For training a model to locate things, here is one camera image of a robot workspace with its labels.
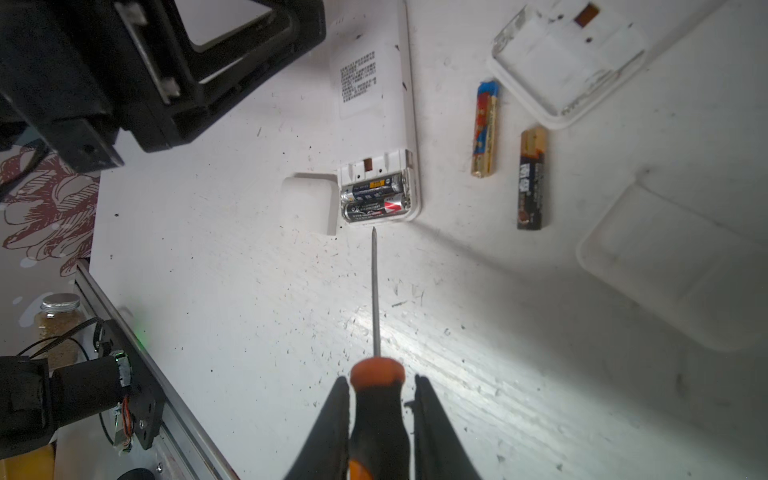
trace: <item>screwdriver handle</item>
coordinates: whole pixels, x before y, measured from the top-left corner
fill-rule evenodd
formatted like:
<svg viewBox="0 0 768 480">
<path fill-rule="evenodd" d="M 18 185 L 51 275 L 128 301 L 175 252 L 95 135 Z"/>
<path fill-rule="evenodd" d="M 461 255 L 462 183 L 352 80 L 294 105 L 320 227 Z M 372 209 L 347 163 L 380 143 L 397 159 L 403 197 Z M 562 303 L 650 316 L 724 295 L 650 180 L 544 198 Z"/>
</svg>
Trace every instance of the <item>screwdriver handle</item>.
<svg viewBox="0 0 768 480">
<path fill-rule="evenodd" d="M 357 407 L 349 438 L 350 480 L 408 478 L 411 450 L 400 405 L 405 381 L 406 369 L 394 359 L 375 356 L 352 368 Z"/>
</svg>

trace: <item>red triangle on battery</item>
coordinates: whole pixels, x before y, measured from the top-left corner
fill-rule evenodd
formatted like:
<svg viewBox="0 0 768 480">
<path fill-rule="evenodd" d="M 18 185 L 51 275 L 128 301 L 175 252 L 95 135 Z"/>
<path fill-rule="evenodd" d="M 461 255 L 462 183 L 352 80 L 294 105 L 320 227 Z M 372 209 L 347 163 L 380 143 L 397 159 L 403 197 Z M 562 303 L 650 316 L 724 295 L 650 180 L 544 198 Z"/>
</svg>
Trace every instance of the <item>red triangle on battery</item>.
<svg viewBox="0 0 768 480">
<path fill-rule="evenodd" d="M 384 202 L 384 209 L 391 212 L 396 212 L 397 210 L 402 210 L 402 207 L 400 207 L 398 204 L 391 204 L 390 202 Z"/>
</svg>

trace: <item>black battery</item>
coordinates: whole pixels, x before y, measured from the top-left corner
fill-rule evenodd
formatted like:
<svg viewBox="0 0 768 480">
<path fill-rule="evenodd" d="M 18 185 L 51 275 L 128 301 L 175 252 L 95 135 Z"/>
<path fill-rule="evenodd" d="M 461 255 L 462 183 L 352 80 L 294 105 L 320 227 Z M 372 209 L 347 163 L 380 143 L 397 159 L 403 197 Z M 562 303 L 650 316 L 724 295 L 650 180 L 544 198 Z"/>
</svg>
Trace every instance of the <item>black battery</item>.
<svg viewBox="0 0 768 480">
<path fill-rule="evenodd" d="M 518 230 L 541 230 L 541 196 L 547 131 L 542 127 L 523 132 L 520 137 L 518 179 Z"/>
<path fill-rule="evenodd" d="M 346 204 L 342 215 L 350 222 L 360 222 L 376 217 L 391 217 L 408 211 L 408 199 L 403 194 L 391 197 L 376 198 L 354 204 Z"/>
<path fill-rule="evenodd" d="M 341 200 L 344 203 L 374 200 L 387 195 L 401 194 L 403 190 L 402 174 L 393 174 L 347 187 L 341 193 Z"/>
</svg>

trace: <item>white tabletop surface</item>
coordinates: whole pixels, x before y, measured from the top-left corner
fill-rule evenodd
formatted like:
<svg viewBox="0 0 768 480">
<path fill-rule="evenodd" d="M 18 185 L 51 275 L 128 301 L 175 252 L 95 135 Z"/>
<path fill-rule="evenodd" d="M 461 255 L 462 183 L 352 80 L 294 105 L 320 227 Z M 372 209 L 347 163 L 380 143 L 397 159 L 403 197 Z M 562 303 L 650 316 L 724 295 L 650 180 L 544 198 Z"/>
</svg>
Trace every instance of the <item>white tabletop surface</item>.
<svg viewBox="0 0 768 480">
<path fill-rule="evenodd" d="M 485 57 L 521 5 L 408 2 L 423 211 L 379 228 L 382 354 L 406 366 L 403 397 L 428 376 L 486 479 L 765 478 L 765 359 L 698 346 L 574 249 L 635 174 L 768 243 L 768 8 L 726 3 L 552 132 L 546 227 L 524 232 L 533 118 L 508 92 L 497 171 L 468 172 Z M 370 230 L 277 226 L 283 178 L 339 166 L 327 54 L 192 144 L 145 154 L 121 134 L 125 167 L 101 178 L 91 272 L 241 478 L 281 478 L 333 380 L 372 352 Z"/>
</svg>

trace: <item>metal lid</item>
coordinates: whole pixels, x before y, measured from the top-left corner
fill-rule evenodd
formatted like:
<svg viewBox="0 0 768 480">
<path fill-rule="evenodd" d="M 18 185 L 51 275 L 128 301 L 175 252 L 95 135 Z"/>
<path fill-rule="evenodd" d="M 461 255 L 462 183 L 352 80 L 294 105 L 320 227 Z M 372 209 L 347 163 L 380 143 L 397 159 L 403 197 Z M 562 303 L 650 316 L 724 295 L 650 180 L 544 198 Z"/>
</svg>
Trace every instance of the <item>metal lid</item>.
<svg viewBox="0 0 768 480">
<path fill-rule="evenodd" d="M 43 299 L 40 309 L 48 313 L 72 311 L 80 306 L 80 296 L 75 293 L 54 293 Z"/>
</svg>

